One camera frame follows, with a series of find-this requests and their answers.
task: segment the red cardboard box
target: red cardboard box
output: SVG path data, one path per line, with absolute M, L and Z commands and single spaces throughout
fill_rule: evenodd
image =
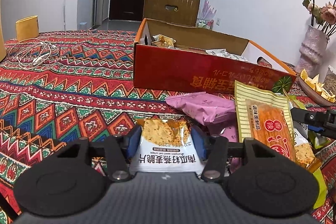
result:
M 152 46 L 152 36 L 158 34 L 175 39 L 176 47 L 184 50 Z M 195 52 L 190 48 L 201 50 Z M 213 56 L 204 51 L 214 48 L 225 48 L 249 62 Z M 258 63 L 268 63 L 272 68 Z M 297 76 L 251 40 L 146 18 L 135 38 L 133 67 L 136 88 L 181 92 L 234 93 L 235 80 L 281 92 L 283 88 L 288 91 Z

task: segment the plate of chips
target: plate of chips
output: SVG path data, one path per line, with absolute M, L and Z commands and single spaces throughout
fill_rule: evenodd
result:
M 302 70 L 298 77 L 299 83 L 303 91 L 311 99 L 317 102 L 321 106 L 331 106 L 336 102 L 335 94 L 325 90 L 324 84 L 319 82 L 319 75 L 316 75 L 313 79 L 308 77 L 305 69 Z

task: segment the red patterned blanket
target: red patterned blanket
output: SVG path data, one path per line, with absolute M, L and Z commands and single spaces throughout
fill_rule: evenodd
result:
M 60 47 L 56 60 L 32 70 L 20 69 L 14 58 L 0 63 L 0 192 L 17 212 L 12 191 L 16 178 L 67 142 L 81 136 L 101 141 L 110 134 L 126 134 L 137 118 L 183 116 L 164 102 L 177 92 L 133 87 L 135 35 L 125 31 L 42 33 L 40 39 Z M 10 40 L 6 47 L 16 43 Z M 34 43 L 32 39 L 21 46 Z M 306 97 L 297 83 L 291 94 L 299 96 L 308 109 L 325 110 Z M 219 96 L 232 99 L 228 94 Z M 329 188 L 336 177 L 335 155 L 335 142 L 317 152 Z M 92 165 L 102 171 L 104 162 L 94 160 Z M 332 205 L 328 197 L 314 217 L 332 223 Z M 0 223 L 9 222 L 0 211 Z

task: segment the yellow cup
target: yellow cup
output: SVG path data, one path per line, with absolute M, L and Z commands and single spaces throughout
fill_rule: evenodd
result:
M 18 41 L 35 38 L 39 35 L 37 16 L 26 17 L 16 22 L 16 36 Z

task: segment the metal screw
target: metal screw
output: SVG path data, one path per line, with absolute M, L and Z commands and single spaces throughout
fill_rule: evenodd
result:
M 205 171 L 203 175 L 207 179 L 218 179 L 221 176 L 221 173 L 219 173 L 216 170 L 208 170 L 208 171 Z
M 124 180 L 128 178 L 128 173 L 126 171 L 122 170 L 117 170 L 116 172 L 113 173 L 112 177 L 116 180 Z

